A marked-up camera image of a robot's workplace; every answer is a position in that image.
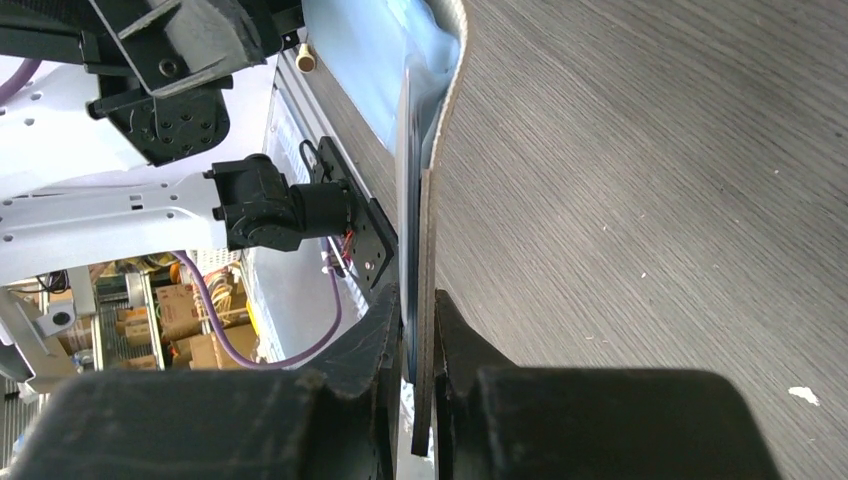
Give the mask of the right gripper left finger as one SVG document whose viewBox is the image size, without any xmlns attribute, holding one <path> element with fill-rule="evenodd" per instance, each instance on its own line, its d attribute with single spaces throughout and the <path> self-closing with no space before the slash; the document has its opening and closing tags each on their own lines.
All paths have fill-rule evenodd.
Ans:
<svg viewBox="0 0 848 480">
<path fill-rule="evenodd" d="M 65 383 L 13 479 L 391 479 L 399 423 L 395 285 L 296 369 L 109 370 Z"/>
</svg>

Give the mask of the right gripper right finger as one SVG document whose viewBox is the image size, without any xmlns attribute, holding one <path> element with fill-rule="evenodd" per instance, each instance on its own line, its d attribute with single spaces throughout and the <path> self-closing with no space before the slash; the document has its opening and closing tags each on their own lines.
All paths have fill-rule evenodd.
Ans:
<svg viewBox="0 0 848 480">
<path fill-rule="evenodd" d="M 435 295 L 440 479 L 777 479 L 740 392 L 696 369 L 520 367 Z"/>
</svg>

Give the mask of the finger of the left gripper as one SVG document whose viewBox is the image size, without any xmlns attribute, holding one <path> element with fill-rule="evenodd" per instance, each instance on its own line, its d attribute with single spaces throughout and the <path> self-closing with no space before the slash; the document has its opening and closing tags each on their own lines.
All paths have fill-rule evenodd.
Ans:
<svg viewBox="0 0 848 480">
<path fill-rule="evenodd" d="M 146 92 L 166 98 L 263 65 L 304 26 L 300 1 L 124 0 L 90 5 Z"/>
</svg>

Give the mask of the clear plastic card holder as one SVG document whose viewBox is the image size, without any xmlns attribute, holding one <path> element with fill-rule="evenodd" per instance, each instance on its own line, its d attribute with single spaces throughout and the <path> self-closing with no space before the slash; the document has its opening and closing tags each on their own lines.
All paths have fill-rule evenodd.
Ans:
<svg viewBox="0 0 848 480">
<path fill-rule="evenodd" d="M 306 1 L 308 38 L 393 154 L 411 383 L 433 360 L 436 170 L 467 59 L 463 1 Z"/>
</svg>

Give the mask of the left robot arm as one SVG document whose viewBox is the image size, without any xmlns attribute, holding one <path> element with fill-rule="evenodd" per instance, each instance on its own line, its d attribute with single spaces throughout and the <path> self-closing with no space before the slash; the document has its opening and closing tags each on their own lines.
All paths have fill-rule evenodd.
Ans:
<svg viewBox="0 0 848 480">
<path fill-rule="evenodd" d="M 1 97 L 1 281 L 344 234 L 358 193 L 234 153 L 224 94 L 304 23 L 298 1 L 5 1 L 1 52 L 51 71 Z"/>
</svg>

